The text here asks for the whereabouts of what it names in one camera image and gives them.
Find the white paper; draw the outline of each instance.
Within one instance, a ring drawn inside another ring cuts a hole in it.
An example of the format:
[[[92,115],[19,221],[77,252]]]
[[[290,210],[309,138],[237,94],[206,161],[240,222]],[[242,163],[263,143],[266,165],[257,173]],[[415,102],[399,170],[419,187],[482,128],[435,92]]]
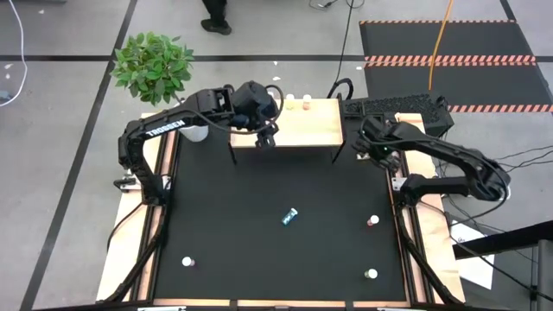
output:
[[[485,235],[469,226],[458,224],[451,227],[451,237],[455,241],[462,243],[476,238],[483,238]],[[484,256],[484,258],[488,262],[493,263],[495,256],[488,255]],[[479,257],[457,260],[457,264],[459,265],[459,274],[462,278],[486,289],[492,289],[493,268],[489,264]]]

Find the striped hazard tape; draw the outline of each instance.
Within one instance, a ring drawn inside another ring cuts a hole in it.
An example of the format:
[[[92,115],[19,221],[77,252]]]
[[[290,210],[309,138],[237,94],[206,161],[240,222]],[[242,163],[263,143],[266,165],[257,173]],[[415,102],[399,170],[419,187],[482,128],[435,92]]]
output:
[[[471,23],[471,22],[517,22],[515,20],[453,20],[448,23]],[[388,24],[388,23],[442,23],[438,20],[407,20],[407,21],[360,21],[359,25],[364,24]]]
[[[553,112],[553,105],[449,105],[449,112]]]
[[[432,55],[373,55],[365,57],[365,67],[426,67]],[[531,55],[437,55],[434,66],[535,66],[536,57]]]

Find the potted plant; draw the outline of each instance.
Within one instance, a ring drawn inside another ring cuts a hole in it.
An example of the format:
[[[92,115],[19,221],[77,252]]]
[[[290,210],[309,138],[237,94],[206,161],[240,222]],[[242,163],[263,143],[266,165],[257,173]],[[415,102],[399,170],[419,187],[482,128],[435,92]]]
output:
[[[152,32],[129,36],[126,46],[115,50],[117,60],[111,72],[118,80],[115,86],[129,89],[133,98],[138,97],[153,106],[162,100],[169,104],[177,98],[177,92],[184,92],[184,82],[192,78],[188,69],[192,68],[194,51],[177,45],[179,39]],[[207,126],[186,128],[181,132],[192,141],[200,141],[207,136]]]

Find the person's foot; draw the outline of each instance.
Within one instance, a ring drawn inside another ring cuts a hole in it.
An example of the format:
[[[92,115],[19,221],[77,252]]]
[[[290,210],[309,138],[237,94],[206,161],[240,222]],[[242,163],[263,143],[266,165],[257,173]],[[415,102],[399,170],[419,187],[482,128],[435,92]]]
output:
[[[225,22],[224,26],[219,26],[210,19],[201,21],[201,27],[208,32],[216,32],[222,35],[230,35],[232,32],[232,28],[227,22]]]

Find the person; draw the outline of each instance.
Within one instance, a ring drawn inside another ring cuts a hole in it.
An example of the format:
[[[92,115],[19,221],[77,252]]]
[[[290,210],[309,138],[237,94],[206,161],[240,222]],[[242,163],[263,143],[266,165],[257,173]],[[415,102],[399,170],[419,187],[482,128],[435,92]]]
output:
[[[201,21],[201,27],[209,32],[229,35],[231,26],[225,20],[226,0],[202,0],[211,18]]]

